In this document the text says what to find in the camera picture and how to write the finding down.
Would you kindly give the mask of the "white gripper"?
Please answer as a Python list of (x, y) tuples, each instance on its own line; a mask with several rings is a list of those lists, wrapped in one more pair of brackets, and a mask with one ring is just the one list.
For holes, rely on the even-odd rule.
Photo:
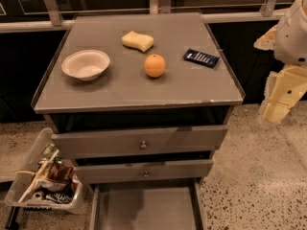
[(257, 38), (253, 47), (273, 49), (274, 57), (286, 64), (279, 73), (270, 72), (258, 112), (262, 126), (276, 126), (307, 93), (307, 68), (299, 67), (307, 64), (307, 0), (295, 0), (277, 26)]

